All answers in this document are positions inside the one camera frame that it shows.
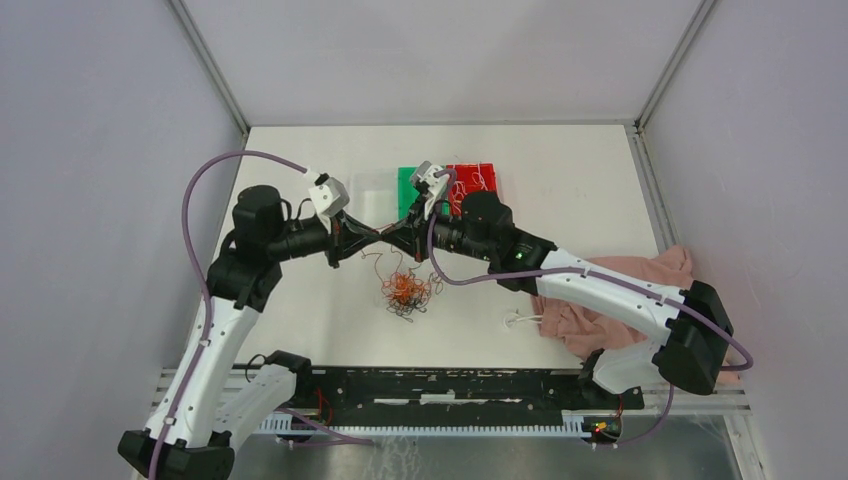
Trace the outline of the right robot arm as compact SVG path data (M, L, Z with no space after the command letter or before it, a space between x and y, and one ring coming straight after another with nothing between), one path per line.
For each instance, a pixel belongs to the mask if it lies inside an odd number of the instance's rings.
M732 344L733 327L713 286L655 284L581 259L516 227L512 210L492 192L470 194L457 216L427 212L418 199L381 239L418 261L436 249L486 261L488 271L479 282L574 303L645 335L630 346L590 354L577 392L591 408L662 381L710 395Z

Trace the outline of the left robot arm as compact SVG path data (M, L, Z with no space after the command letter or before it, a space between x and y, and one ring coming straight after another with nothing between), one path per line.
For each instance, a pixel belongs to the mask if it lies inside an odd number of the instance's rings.
M297 219L279 191L250 187L237 197L234 227L202 276L203 305L160 404L119 455L146 479L226 479L245 440L279 406L307 404L309 359L274 352L235 397L221 395L235 359L282 278L283 262L324 254L331 267L378 241L377 230L339 210Z

